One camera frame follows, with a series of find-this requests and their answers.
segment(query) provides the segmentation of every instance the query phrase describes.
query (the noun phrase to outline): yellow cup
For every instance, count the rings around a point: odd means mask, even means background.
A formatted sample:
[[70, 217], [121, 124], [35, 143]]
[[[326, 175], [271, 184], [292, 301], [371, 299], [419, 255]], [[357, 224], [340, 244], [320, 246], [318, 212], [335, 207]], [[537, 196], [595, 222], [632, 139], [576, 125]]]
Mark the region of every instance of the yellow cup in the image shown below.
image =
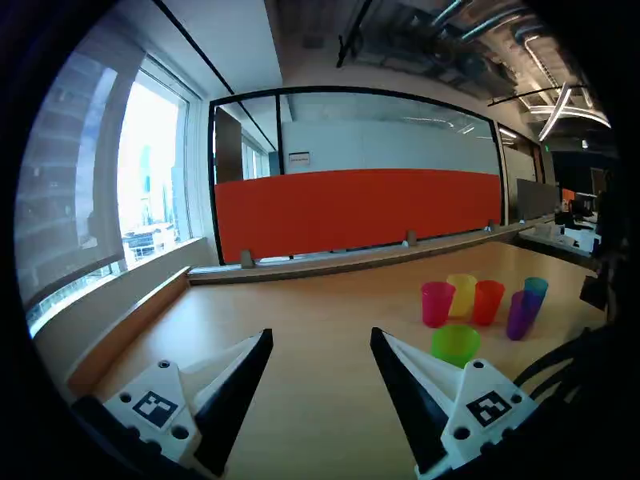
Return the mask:
[[449, 309], [451, 317], [465, 317], [474, 308], [475, 284], [473, 275], [452, 274], [446, 278], [447, 283], [455, 287], [454, 301]]

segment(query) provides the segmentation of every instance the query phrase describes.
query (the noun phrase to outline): purple cup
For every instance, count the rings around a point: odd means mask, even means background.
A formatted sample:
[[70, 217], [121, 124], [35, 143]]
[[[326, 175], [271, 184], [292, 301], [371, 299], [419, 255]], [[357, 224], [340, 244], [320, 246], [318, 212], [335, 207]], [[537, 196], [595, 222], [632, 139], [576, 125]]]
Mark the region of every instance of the purple cup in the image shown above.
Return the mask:
[[533, 325], [540, 311], [542, 298], [526, 290], [520, 290], [511, 297], [506, 336], [511, 340], [521, 340]]

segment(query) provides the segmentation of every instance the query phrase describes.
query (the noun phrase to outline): orange cup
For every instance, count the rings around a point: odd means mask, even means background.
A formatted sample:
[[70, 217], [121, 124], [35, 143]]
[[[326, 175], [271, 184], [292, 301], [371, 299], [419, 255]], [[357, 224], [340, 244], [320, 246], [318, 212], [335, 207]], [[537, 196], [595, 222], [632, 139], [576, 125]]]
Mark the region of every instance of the orange cup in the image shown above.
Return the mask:
[[482, 280], [475, 284], [475, 301], [472, 319], [475, 324], [487, 326], [495, 320], [505, 286], [493, 280]]

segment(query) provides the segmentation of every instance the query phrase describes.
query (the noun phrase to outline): ceiling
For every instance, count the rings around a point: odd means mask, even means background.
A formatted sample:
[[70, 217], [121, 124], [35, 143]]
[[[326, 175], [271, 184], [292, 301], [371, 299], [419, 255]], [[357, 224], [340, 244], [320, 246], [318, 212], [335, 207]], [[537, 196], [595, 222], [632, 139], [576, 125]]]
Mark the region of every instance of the ceiling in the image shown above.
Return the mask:
[[[523, 121], [533, 132], [542, 130], [549, 112], [533, 114], [530, 106], [553, 106], [559, 87], [586, 85], [572, 57], [546, 26], [519, 0], [473, 0], [440, 27], [436, 19], [454, 0], [373, 0], [359, 29], [346, 64], [366, 64], [442, 82], [486, 104], [532, 90], [557, 87], [515, 99]], [[280, 29], [290, 41], [310, 52], [335, 49], [345, 42], [363, 0], [277, 0]], [[497, 25], [477, 36], [465, 34], [486, 21]], [[572, 89], [573, 108], [600, 112], [594, 92]], [[584, 118], [560, 118], [549, 140], [588, 138], [610, 149], [610, 132]]]
[[[263, 0], [163, 0], [235, 93], [282, 86]], [[115, 7], [136, 42], [168, 64], [204, 98], [229, 95], [198, 53], [151, 0]]]

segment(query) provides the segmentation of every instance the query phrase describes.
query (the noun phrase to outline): pink cup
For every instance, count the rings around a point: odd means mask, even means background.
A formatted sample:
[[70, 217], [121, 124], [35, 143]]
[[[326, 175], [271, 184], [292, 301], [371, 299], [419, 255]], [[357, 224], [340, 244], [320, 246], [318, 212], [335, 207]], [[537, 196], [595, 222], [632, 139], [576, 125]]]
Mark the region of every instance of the pink cup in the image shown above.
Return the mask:
[[439, 328], [449, 317], [455, 287], [447, 282], [428, 282], [422, 286], [422, 322]]

